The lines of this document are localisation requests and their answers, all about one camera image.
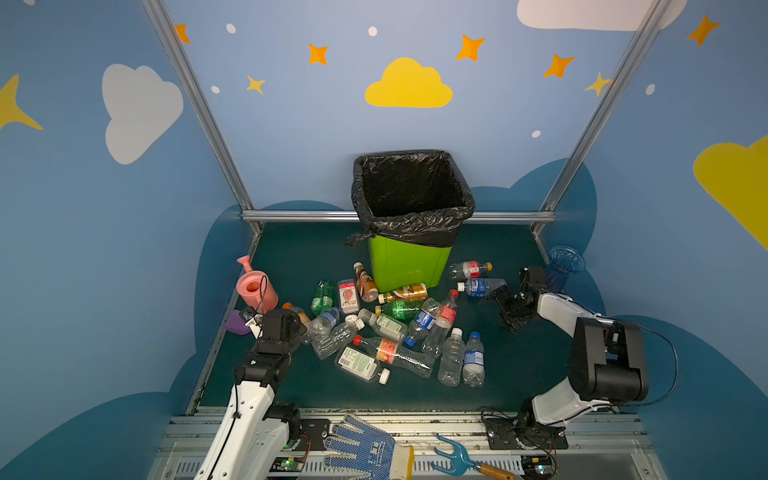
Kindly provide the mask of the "blue label bottle white cap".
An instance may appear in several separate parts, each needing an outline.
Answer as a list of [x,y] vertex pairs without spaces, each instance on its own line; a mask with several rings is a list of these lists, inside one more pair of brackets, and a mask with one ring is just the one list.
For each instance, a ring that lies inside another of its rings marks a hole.
[[500,278],[470,278],[457,283],[457,291],[472,298],[489,298],[496,290],[507,285]]

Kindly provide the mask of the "blue label water bottle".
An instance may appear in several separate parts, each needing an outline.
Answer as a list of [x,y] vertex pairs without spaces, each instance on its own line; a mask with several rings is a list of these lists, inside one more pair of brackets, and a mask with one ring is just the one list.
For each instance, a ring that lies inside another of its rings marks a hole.
[[466,343],[462,366],[462,380],[471,388],[480,388],[485,383],[484,345],[481,334],[472,331]]

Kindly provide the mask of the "clear water bottle white cap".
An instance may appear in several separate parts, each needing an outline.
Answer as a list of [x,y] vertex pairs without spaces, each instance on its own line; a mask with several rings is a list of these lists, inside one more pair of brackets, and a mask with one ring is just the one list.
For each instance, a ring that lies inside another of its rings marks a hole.
[[461,381],[465,343],[463,331],[453,328],[441,349],[438,381],[449,387],[456,387]]

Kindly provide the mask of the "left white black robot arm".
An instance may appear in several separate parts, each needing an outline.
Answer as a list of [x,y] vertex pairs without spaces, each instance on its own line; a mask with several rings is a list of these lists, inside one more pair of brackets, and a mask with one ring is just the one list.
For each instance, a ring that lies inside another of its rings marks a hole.
[[230,399],[197,479],[265,479],[278,454],[299,436],[297,407],[277,405],[275,398],[306,327],[292,310],[244,312],[258,335],[234,368]]

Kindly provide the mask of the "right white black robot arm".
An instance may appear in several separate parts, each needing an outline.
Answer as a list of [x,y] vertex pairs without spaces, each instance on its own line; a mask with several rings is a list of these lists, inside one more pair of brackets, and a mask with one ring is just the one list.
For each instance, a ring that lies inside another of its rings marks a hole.
[[644,341],[638,326],[603,317],[566,295],[531,285],[515,294],[502,286],[491,298],[509,330],[515,332],[531,319],[542,319],[571,338],[566,377],[524,402],[518,426],[562,428],[586,413],[647,397]]

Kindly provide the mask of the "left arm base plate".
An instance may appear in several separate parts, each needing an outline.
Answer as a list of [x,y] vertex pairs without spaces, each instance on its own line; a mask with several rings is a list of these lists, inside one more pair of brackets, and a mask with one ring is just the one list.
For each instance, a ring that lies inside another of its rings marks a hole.
[[324,440],[330,434],[331,422],[325,418],[304,419],[289,423],[288,442],[283,449],[297,455],[299,452],[325,451]]

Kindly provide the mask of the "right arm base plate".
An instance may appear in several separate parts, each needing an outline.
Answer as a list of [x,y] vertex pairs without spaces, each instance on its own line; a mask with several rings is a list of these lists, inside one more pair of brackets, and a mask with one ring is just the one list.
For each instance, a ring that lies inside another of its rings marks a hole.
[[481,414],[481,423],[492,450],[565,450],[569,448],[564,427],[542,426],[536,423],[518,424],[516,417],[499,412]]

